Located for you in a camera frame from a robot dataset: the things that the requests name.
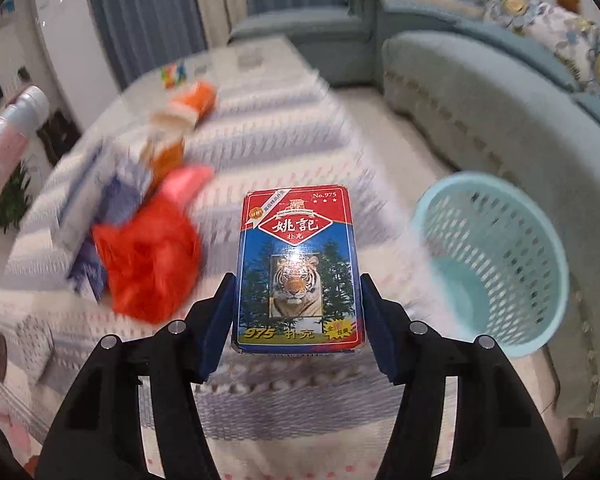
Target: tiger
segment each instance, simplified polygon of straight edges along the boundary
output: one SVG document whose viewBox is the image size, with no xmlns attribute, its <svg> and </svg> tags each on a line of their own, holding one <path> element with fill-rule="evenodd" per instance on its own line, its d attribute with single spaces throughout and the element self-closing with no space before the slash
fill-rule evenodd
<svg viewBox="0 0 600 480">
<path fill-rule="evenodd" d="M 271 317 L 322 315 L 322 284 L 315 255 L 280 258 L 272 279 Z"/>
</svg>

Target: red plastic bag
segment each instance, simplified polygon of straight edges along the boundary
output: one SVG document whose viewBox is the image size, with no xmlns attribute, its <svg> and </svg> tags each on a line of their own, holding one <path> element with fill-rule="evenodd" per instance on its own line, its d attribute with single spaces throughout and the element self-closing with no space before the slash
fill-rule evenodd
<svg viewBox="0 0 600 480">
<path fill-rule="evenodd" d="M 154 196 L 123 226 L 96 225 L 92 232 L 109 273 L 114 312 L 163 322 L 198 280 L 200 236 L 185 213 L 165 196 Z"/>
</svg>

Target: refrigerator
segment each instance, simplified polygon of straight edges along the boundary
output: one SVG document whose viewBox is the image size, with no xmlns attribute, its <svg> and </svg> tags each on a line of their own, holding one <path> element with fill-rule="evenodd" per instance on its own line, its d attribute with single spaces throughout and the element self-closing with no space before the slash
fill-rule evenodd
<svg viewBox="0 0 600 480">
<path fill-rule="evenodd" d="M 35 0 L 35 5 L 56 81 L 85 133 L 120 94 L 88 0 Z"/>
</svg>

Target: green plant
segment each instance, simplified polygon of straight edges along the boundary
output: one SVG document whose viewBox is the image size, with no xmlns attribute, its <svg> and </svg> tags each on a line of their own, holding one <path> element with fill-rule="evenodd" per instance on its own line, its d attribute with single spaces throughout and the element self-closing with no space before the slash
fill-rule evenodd
<svg viewBox="0 0 600 480">
<path fill-rule="evenodd" d="M 20 221 L 33 201 L 27 194 L 31 177 L 22 161 L 18 163 L 0 195 L 0 234 L 11 227 L 20 228 Z"/>
</svg>

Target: sofa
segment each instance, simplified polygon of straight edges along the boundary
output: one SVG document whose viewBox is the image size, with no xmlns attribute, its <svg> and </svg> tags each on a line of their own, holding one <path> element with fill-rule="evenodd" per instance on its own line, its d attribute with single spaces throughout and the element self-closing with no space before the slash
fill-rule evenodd
<svg viewBox="0 0 600 480">
<path fill-rule="evenodd" d="M 349 0 L 348 7 L 266 12 L 238 23 L 229 42 L 285 35 L 332 86 L 373 83 L 382 88 L 382 44 L 404 30 L 451 30 L 479 20 L 471 0 Z"/>
<path fill-rule="evenodd" d="M 350 0 L 248 18 L 231 41 L 285 34 L 330 84 L 375 85 L 453 166 L 503 177 L 542 207 L 571 271 L 548 344 L 557 413 L 600 416 L 600 99 L 482 12 L 475 0 Z"/>
</svg>

